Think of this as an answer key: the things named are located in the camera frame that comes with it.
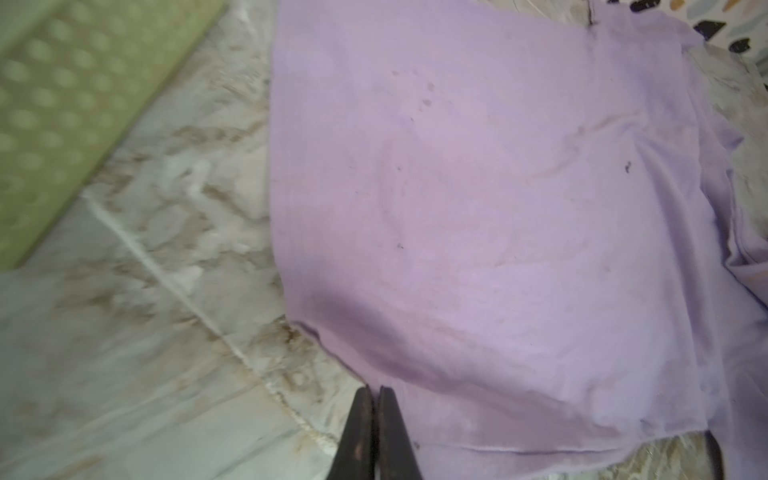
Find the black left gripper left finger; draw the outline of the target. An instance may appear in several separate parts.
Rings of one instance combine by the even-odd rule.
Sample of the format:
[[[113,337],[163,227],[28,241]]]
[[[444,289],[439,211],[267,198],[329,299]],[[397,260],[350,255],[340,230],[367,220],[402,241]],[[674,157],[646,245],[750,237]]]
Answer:
[[[375,478],[374,427],[374,399],[364,386],[355,392],[327,480]]]

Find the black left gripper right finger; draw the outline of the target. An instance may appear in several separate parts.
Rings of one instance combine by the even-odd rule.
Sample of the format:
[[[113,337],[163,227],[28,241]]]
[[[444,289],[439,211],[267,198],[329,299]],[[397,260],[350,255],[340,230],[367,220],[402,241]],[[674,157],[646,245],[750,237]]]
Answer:
[[[382,386],[376,404],[377,464],[382,480],[421,480],[422,474],[395,391]]]

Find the lilac t-shirt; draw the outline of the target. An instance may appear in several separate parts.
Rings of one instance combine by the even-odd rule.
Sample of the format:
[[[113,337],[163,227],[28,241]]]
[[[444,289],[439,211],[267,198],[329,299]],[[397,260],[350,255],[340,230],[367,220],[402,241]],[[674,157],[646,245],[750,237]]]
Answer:
[[[283,1],[270,219],[287,318],[393,388],[428,479],[600,468],[708,431],[767,475],[767,243],[741,135],[661,12]]]

